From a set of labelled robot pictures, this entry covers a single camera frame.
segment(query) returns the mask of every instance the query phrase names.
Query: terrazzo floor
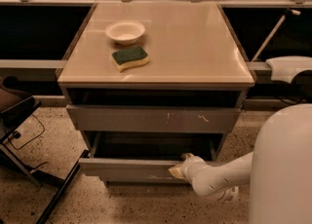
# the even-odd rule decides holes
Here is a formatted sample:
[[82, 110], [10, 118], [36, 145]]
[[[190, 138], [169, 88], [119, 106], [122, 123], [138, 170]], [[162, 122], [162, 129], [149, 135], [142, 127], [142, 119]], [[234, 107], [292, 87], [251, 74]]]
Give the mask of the terrazzo floor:
[[[228, 162], [253, 150], [258, 131], [273, 112], [247, 111], [222, 147], [218, 160]], [[12, 150], [26, 164], [65, 178], [82, 151], [85, 142], [71, 124], [65, 108], [41, 107], [34, 113], [45, 132], [22, 148]], [[38, 122], [28, 118], [19, 128], [20, 147], [41, 131]], [[36, 223], [56, 189], [40, 188], [27, 177], [0, 167], [0, 219], [5, 224]], [[235, 202], [214, 202], [197, 197], [191, 187], [180, 186], [109, 186], [97, 177], [78, 171], [49, 223], [247, 223], [249, 186], [240, 187]]]

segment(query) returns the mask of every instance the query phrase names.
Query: black chair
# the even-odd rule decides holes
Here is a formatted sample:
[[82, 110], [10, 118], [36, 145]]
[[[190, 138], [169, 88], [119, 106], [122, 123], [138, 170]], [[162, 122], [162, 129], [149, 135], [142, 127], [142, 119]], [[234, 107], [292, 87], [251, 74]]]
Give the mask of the black chair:
[[[6, 140], [11, 136], [19, 137], [20, 134], [17, 132], [17, 128], [41, 106], [41, 102], [36, 100], [30, 93], [10, 88], [16, 82], [17, 79], [13, 77], [7, 77], [0, 82], [0, 166], [24, 173], [37, 186], [47, 183], [58, 188], [37, 221], [37, 223], [45, 223], [77, 173], [79, 165], [76, 162], [66, 178], [61, 179], [26, 165], [6, 145]], [[87, 156], [88, 151], [85, 150], [80, 158]]]

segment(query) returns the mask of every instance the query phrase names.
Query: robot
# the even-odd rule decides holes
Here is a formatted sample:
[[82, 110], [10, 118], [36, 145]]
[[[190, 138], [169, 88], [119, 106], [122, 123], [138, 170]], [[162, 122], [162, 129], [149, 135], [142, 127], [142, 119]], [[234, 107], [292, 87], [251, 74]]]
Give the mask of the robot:
[[235, 197], [250, 184], [250, 224], [312, 221], [312, 104], [298, 104], [272, 115], [262, 126], [253, 152], [213, 167], [185, 154], [170, 173], [189, 182], [201, 197]]

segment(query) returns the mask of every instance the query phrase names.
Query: yellow sponge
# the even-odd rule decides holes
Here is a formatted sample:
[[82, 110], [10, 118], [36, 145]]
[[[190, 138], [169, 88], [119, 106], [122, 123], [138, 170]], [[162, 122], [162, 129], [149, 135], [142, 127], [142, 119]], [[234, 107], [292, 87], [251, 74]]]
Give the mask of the yellow sponge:
[[128, 68], [142, 66], [149, 61], [147, 52], [141, 46], [117, 51], [112, 56], [112, 61], [119, 72]]

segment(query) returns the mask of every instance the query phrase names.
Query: chair leg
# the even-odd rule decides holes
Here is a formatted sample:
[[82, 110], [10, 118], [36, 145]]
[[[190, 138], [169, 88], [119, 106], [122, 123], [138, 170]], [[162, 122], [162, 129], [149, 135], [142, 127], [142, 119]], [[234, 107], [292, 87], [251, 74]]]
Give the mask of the chair leg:
[[16, 155], [12, 153], [12, 151], [5, 145], [5, 144], [0, 144], [0, 150], [17, 166], [19, 169], [29, 177], [29, 179], [36, 184], [37, 186], [41, 186], [41, 183], [25, 168], [23, 165], [22, 161], [17, 158]]

